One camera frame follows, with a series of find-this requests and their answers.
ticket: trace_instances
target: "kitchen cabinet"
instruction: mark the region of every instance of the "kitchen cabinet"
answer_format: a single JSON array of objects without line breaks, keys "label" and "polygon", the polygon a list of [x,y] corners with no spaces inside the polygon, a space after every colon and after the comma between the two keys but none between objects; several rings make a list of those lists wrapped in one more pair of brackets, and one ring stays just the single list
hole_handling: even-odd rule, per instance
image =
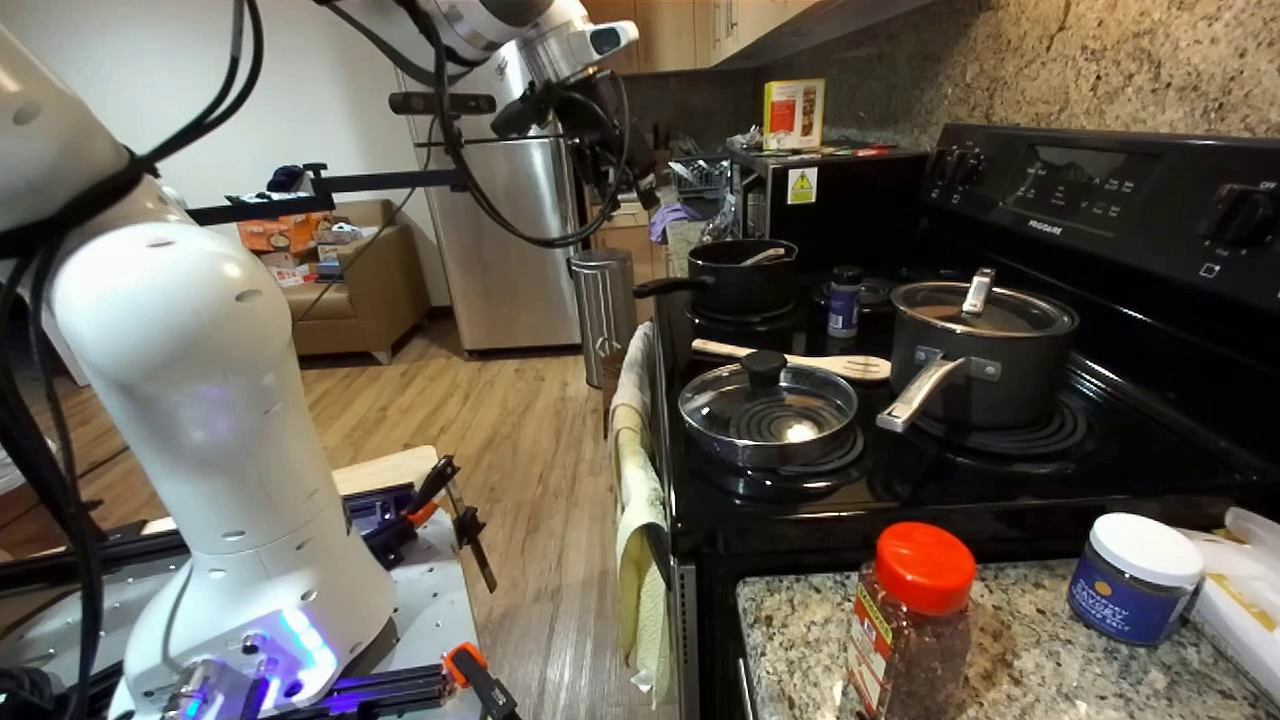
[{"label": "kitchen cabinet", "polygon": [[615,72],[778,64],[922,4],[929,0],[586,0],[597,22],[641,22],[641,42],[612,58]]},{"label": "kitchen cabinet", "polygon": [[816,0],[712,0],[712,58],[730,58]]},{"label": "kitchen cabinet", "polygon": [[641,39],[610,58],[615,72],[686,72],[712,64],[707,0],[590,0],[594,22],[636,20]]}]

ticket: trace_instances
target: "wall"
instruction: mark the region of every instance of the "wall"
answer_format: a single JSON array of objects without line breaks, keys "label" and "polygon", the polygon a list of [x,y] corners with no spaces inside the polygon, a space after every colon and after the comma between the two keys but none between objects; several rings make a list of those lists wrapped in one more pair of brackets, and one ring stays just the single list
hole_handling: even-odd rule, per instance
[{"label": "wall", "polygon": [[828,125],[929,149],[940,125],[1280,135],[1280,4],[934,0],[767,69],[828,76]]},{"label": "wall", "polygon": [[[46,69],[137,152],[164,138],[219,85],[234,4],[223,0],[0,0],[8,22]],[[260,192],[277,162],[323,158],[329,171],[403,171],[407,126],[386,112],[396,72],[311,0],[264,0],[270,64],[258,96],[219,132],[162,171],[189,205]],[[450,300],[430,205],[421,225],[432,302]]]},{"label": "wall", "polygon": [[658,72],[629,76],[634,143],[643,154],[647,132],[687,135],[716,149],[726,135],[762,125],[762,72]]}]

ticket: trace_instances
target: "cooking pot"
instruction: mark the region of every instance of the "cooking pot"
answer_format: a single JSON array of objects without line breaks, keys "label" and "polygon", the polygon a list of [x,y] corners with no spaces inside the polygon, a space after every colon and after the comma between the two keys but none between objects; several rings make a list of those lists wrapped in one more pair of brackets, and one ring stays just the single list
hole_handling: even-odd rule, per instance
[{"label": "cooking pot", "polygon": [[792,466],[836,450],[853,431],[857,387],[820,369],[754,350],[680,387],[680,418],[738,466]]},{"label": "cooking pot", "polygon": [[916,411],[946,427],[1031,427],[1055,411],[1078,312],[992,287],[982,312],[963,309],[963,278],[922,278],[892,292],[892,387],[875,415],[904,431]]},{"label": "cooking pot", "polygon": [[692,312],[762,315],[802,300],[792,238],[726,238],[687,253],[687,275],[636,285],[634,296],[692,292]]}]

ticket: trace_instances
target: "granite countertop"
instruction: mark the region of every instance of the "granite countertop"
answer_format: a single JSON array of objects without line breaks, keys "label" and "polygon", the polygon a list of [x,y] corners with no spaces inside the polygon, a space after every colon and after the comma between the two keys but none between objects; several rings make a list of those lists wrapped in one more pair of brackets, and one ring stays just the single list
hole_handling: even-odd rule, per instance
[{"label": "granite countertop", "polygon": [[[1074,560],[984,563],[974,587],[963,717],[1274,717],[1280,709],[1202,627],[1114,642],[1069,613]],[[738,587],[762,720],[861,717],[845,683],[853,571],[748,576]]]}]

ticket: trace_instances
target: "orange lid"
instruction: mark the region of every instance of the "orange lid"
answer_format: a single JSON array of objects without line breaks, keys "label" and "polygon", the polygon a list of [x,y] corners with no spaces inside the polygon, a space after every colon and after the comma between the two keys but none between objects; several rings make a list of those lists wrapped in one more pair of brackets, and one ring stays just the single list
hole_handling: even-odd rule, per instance
[{"label": "orange lid", "polygon": [[872,576],[913,613],[953,615],[969,605],[977,560],[959,534],[910,521],[882,532]]}]

